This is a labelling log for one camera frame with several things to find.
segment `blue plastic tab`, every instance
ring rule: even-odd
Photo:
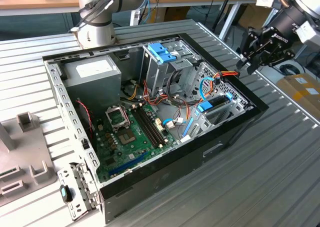
[[[230,93],[230,92],[227,92],[227,93],[225,94],[225,96],[226,96],[230,101],[234,98],[234,96],[233,96],[232,93]]]
[[[150,50],[151,53],[156,57],[156,59],[159,60],[162,64],[177,60],[177,57],[171,55],[168,52],[168,49],[165,48],[160,43],[151,43],[151,44],[149,44],[148,45],[148,50]]]
[[[187,135],[188,130],[190,129],[190,126],[193,123],[193,121],[194,121],[194,118],[191,117],[191,119],[189,120],[188,125],[186,126],[186,128],[185,128],[185,130],[184,130],[184,132],[182,134],[182,137],[185,137]]]
[[[198,110],[202,113],[208,109],[211,109],[213,106],[212,104],[210,104],[208,101],[202,102],[200,104],[198,104]]]

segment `metal table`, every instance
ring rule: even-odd
[[[193,20],[121,27],[121,42],[187,33],[229,70],[238,56]],[[55,170],[77,161],[41,56],[78,50],[70,34],[0,42],[0,120],[37,114]],[[315,227],[320,222],[316,123],[260,73],[241,81],[270,108],[238,142],[119,216],[111,227]],[[96,210],[73,223],[59,182],[0,208],[0,226],[102,226]]]

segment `white label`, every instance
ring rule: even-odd
[[[308,82],[304,78],[295,78],[300,84],[307,84]]]
[[[92,63],[81,64],[76,67],[76,71],[78,71],[81,78],[94,76],[112,70],[112,67],[105,59]]]
[[[171,54],[172,56],[177,56],[177,55],[179,55],[179,53],[178,53],[177,51],[172,51],[172,52],[170,52],[170,54]]]
[[[319,93],[314,88],[307,88],[306,89],[311,95],[318,95]]]

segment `yellow wire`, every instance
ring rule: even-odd
[[[137,95],[137,88],[138,88],[138,85],[136,84],[136,85],[135,85],[135,88],[134,88],[133,94],[131,95],[131,97],[128,98],[129,101],[133,100],[133,99],[136,97],[136,95]]]

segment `side panel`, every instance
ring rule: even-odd
[[[240,137],[256,119],[258,119],[258,117],[243,122],[207,144],[196,148],[193,152],[133,184],[131,187],[109,197],[108,199],[105,199],[105,223],[108,224],[143,200],[199,168],[205,162],[216,156],[220,151],[233,144],[234,141],[238,139],[238,137]],[[202,138],[198,138],[197,142],[201,143]]]

